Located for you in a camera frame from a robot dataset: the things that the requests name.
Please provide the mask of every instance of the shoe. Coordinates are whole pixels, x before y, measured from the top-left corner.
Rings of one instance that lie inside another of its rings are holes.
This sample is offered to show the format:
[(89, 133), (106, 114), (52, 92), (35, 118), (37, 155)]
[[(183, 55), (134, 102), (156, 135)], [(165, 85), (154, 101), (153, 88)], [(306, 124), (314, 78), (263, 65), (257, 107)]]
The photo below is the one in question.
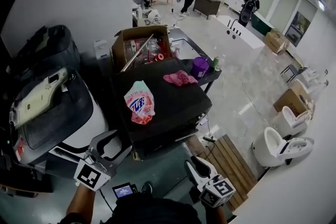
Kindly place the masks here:
[(149, 181), (145, 182), (141, 186), (141, 193), (152, 194), (152, 192), (153, 192), (153, 187), (152, 187), (152, 185), (151, 185), (151, 183)]

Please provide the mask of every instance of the screen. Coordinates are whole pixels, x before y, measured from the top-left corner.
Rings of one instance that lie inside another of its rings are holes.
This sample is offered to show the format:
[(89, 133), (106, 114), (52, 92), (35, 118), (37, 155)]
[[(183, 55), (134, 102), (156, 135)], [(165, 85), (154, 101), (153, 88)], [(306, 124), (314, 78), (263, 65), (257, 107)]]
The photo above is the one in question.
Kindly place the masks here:
[(126, 195), (132, 194), (133, 191), (131, 189), (131, 186), (124, 186), (121, 188), (114, 189), (114, 193), (117, 196), (117, 198), (122, 198)]

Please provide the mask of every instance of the pink cloth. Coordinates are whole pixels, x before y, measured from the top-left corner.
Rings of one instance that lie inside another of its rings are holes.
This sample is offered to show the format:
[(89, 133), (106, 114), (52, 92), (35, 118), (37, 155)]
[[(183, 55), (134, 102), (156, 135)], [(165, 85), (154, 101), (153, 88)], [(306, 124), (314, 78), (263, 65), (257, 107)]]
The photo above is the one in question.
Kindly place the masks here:
[(177, 86), (181, 86), (183, 84), (188, 83), (197, 83), (197, 80), (193, 76), (189, 76), (186, 72), (182, 70), (170, 75), (164, 75), (163, 79), (166, 82), (174, 83)]

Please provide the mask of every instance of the ceiling light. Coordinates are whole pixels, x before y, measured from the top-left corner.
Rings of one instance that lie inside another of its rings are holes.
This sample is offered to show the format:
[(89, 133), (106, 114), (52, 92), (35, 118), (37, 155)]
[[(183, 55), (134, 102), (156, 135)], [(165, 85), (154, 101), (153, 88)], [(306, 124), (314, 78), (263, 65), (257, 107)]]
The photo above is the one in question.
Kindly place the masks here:
[(325, 7), (324, 7), (324, 4), (319, 0), (319, 7), (321, 10), (324, 11)]

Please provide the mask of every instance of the toilet bowl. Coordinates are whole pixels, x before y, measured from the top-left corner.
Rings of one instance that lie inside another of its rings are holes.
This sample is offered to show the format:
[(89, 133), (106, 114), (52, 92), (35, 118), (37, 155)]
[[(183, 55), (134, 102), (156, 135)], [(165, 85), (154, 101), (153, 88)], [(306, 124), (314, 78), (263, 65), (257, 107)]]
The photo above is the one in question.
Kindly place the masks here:
[(300, 157), (313, 150), (312, 138), (293, 138), (283, 140), (273, 128), (267, 127), (252, 143), (253, 154), (263, 167), (275, 167), (285, 160)]

